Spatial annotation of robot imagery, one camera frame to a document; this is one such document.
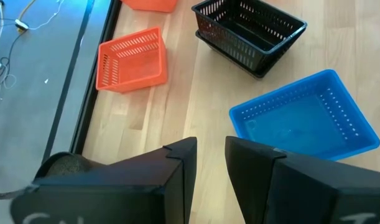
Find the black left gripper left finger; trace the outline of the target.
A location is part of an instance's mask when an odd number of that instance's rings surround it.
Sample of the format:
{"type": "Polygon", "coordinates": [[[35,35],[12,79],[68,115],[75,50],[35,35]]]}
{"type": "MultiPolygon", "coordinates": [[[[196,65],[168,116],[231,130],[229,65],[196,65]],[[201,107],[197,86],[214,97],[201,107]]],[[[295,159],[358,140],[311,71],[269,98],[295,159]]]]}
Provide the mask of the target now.
{"type": "Polygon", "coordinates": [[[36,180],[10,206],[14,223],[188,223],[197,174],[189,137],[88,172],[36,180]]]}

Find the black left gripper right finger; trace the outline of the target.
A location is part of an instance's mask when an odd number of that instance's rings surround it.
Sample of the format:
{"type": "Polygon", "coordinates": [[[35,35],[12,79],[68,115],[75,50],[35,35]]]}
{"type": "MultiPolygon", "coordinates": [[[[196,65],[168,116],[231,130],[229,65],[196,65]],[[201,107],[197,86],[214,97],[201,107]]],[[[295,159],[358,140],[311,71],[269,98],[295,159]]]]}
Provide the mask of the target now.
{"type": "Polygon", "coordinates": [[[226,137],[246,223],[380,223],[380,172],[226,137]]]}

